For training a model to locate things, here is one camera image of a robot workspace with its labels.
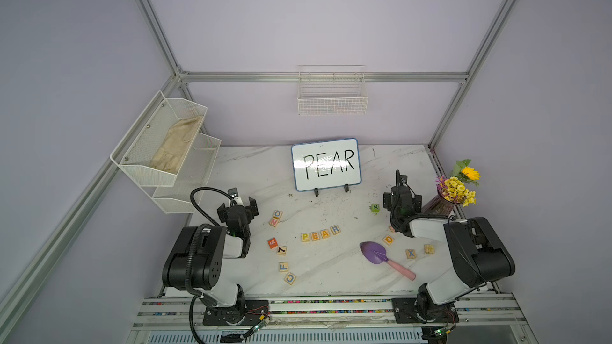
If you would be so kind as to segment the dark glass vase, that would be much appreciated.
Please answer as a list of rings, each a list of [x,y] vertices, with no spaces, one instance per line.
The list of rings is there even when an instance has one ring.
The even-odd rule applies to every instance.
[[[422,213],[430,216],[448,218],[454,211],[455,204],[446,200],[441,194],[436,194],[422,207]]]

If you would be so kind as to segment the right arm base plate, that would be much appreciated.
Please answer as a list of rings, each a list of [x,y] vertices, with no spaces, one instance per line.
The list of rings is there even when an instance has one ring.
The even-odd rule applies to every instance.
[[[453,304],[438,305],[419,298],[391,300],[396,323],[457,323],[459,318]]]

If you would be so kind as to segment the wooden block letter X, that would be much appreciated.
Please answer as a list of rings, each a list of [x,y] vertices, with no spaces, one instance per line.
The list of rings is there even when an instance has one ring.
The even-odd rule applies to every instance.
[[[407,248],[406,249],[406,257],[411,260],[411,259],[416,259],[417,258],[417,254],[416,251],[412,248]]]

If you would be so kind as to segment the wooden block yellow letter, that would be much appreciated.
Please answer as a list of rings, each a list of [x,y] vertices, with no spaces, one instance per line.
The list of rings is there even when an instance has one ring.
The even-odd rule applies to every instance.
[[[435,254],[435,246],[434,245],[424,245],[424,253],[427,255]]]

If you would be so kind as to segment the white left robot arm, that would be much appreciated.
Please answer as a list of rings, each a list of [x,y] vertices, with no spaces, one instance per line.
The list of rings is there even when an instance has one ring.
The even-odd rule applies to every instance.
[[[186,291],[207,307],[240,308],[244,291],[222,276],[225,259],[244,259],[250,251],[250,223],[259,215],[257,201],[237,200],[218,207],[221,225],[188,226],[180,232],[162,270],[167,288]]]

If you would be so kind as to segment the blue framed whiteboard PEAR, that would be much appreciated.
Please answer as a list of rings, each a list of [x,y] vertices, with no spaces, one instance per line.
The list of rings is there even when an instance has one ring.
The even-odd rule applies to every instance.
[[[357,139],[296,144],[291,147],[296,190],[309,192],[362,182]]]

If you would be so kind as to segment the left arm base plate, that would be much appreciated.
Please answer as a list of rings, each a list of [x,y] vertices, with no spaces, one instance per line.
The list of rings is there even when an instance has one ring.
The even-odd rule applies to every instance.
[[[269,312],[269,301],[252,299],[238,302],[233,307],[207,309],[203,326],[254,326]]]

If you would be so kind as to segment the wooden block orange D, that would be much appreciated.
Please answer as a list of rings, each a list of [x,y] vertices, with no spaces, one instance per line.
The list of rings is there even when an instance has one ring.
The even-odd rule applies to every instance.
[[[390,235],[386,235],[386,236],[385,236],[385,237],[382,239],[382,241],[383,241],[383,242],[384,242],[386,245],[389,245],[389,246],[391,246],[391,245],[394,243],[394,239],[393,239],[393,237],[391,237]]]

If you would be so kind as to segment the wooden block blue F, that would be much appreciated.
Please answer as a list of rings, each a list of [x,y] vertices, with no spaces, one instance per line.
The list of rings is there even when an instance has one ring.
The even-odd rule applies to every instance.
[[[278,264],[278,271],[279,272],[288,272],[289,271],[288,262],[286,262],[286,261],[280,262]]]

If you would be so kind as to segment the beige cloth in shelf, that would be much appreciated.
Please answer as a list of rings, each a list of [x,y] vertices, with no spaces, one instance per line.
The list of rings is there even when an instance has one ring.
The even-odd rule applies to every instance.
[[[153,156],[150,167],[173,175],[178,174],[203,119],[203,116],[180,119],[170,127],[161,147]]]

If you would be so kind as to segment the orange block white B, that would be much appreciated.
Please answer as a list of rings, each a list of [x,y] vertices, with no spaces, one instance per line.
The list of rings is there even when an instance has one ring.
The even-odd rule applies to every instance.
[[[270,249],[274,249],[274,248],[277,248],[278,242],[275,238],[272,238],[268,240],[268,245]]]

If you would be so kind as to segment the yellow flower bouquet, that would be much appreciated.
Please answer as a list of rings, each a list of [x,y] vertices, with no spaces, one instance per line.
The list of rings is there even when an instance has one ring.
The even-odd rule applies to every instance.
[[[470,186],[480,186],[481,173],[471,163],[471,159],[457,160],[450,176],[438,177],[437,191],[443,200],[463,207],[476,205],[477,192]]]

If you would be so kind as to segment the wooden block orange A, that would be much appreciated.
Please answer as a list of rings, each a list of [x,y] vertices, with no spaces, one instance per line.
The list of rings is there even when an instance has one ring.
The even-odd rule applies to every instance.
[[[328,229],[324,229],[320,232],[320,235],[323,239],[328,239],[329,237],[331,237],[331,233]]]

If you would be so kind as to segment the white two-tier mesh shelf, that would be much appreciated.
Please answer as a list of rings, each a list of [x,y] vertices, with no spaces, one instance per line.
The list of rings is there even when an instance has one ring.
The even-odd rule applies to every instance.
[[[207,107],[158,92],[110,154],[119,170],[165,213],[194,213],[222,141],[204,132]]]

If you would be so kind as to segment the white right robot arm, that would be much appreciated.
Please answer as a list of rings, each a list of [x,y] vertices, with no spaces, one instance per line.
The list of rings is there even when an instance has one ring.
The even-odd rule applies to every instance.
[[[444,215],[423,214],[422,196],[412,191],[406,175],[398,171],[395,185],[383,195],[383,207],[390,212],[390,225],[396,232],[435,240],[449,249],[449,269],[418,289],[414,315],[420,321],[443,316],[460,297],[516,272],[512,256],[486,218],[452,221]]]

